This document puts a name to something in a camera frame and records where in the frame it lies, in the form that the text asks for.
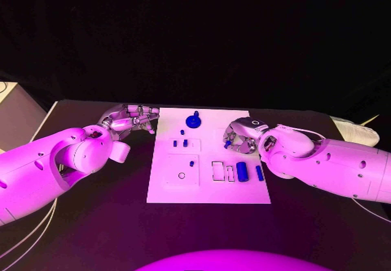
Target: black curtain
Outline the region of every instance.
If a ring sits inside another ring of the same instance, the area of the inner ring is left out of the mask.
[[[40,0],[0,9],[0,78],[45,109],[66,98],[316,110],[356,122],[387,109],[387,4]]]

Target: dark table surface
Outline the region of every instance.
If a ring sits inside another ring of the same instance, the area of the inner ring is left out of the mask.
[[[114,105],[62,100],[36,139],[95,124]],[[281,123],[342,139],[322,113],[248,111],[270,126]],[[352,199],[297,179],[280,179],[263,165],[271,204],[147,203],[154,135],[136,131],[124,142],[131,146],[124,164],[110,160],[59,197],[48,231],[10,270],[134,270],[167,256],[222,248],[280,253],[335,270],[391,270],[391,224]],[[51,205],[0,227],[2,252],[32,231]],[[382,210],[378,203],[365,206]],[[0,260],[0,267],[20,256],[38,235]]]

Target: white cable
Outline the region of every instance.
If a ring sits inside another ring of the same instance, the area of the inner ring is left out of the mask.
[[[391,223],[391,221],[388,220],[388,219],[385,219],[384,217],[381,217],[380,215],[377,215],[372,211],[369,211],[359,203],[358,203],[358,201],[352,198],[352,200],[355,201],[355,203],[361,206],[361,208],[367,211],[367,212],[369,212],[374,216],[377,216],[378,218],[381,218],[382,220],[385,220],[387,222],[390,222]]]
[[[52,207],[51,207],[51,210],[49,212],[46,213],[45,215],[45,218],[42,219],[39,225],[35,227],[35,229],[32,230],[32,232],[27,234],[27,236],[20,240],[20,242],[0,255],[0,259],[15,250],[15,248],[26,241],[26,239],[30,237],[30,235],[36,232],[36,230],[39,229],[40,225],[43,224],[43,222],[46,221],[46,218],[51,214],[51,212],[53,211],[55,212],[55,205],[58,203],[58,199],[55,199],[53,201],[53,204],[52,204]]]
[[[30,251],[30,249],[35,247],[35,244],[39,242],[39,239],[40,237],[43,236],[43,233],[49,227],[49,224],[52,222],[52,218],[53,218],[53,214],[55,214],[55,206],[58,204],[58,199],[55,199],[55,202],[53,202],[53,212],[52,212],[52,215],[51,215],[51,218],[49,218],[49,221],[48,221],[48,224],[46,224],[46,227],[43,229],[43,232],[40,233],[39,235],[39,238],[36,239],[35,243],[30,245],[29,249],[26,250],[26,252],[22,254],[22,256],[15,260],[15,262],[3,269],[3,271],[6,271],[16,263],[17,261],[22,259],[22,257],[27,254],[27,252]]]
[[[313,134],[316,134],[322,139],[326,139],[326,138],[325,138],[319,133],[316,133],[315,131],[305,130],[305,129],[299,129],[299,128],[290,127],[290,126],[287,126],[287,125],[281,125],[281,126],[284,126],[286,128],[292,128],[293,130],[297,130],[297,131],[303,131],[303,132],[307,132],[307,133],[313,133]]]

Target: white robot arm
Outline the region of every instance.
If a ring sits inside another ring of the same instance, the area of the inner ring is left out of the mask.
[[[391,162],[388,152],[351,142],[312,141],[297,128],[244,117],[228,126],[225,148],[244,154],[258,149],[261,161],[281,178],[300,179],[307,185],[356,199],[391,203]],[[235,137],[242,140],[234,145]]]
[[[123,163],[133,130],[154,133],[159,109],[120,104],[97,125],[66,129],[0,155],[0,226],[40,209],[75,183],[97,172],[108,158]],[[66,166],[59,173],[58,166]]]

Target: robotic hand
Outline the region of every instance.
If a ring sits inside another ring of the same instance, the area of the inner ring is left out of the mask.
[[[154,133],[159,109],[120,104],[97,125],[69,128],[0,155],[0,226],[40,209],[75,183],[97,172],[108,158],[123,163],[133,130]],[[66,166],[59,173],[58,166]]]
[[[316,134],[312,141],[299,131]],[[235,137],[242,140],[234,145]],[[356,199],[391,203],[391,162],[388,152],[365,145],[326,139],[313,131],[242,117],[224,133],[225,148],[244,154],[258,149],[261,161],[281,178]]]

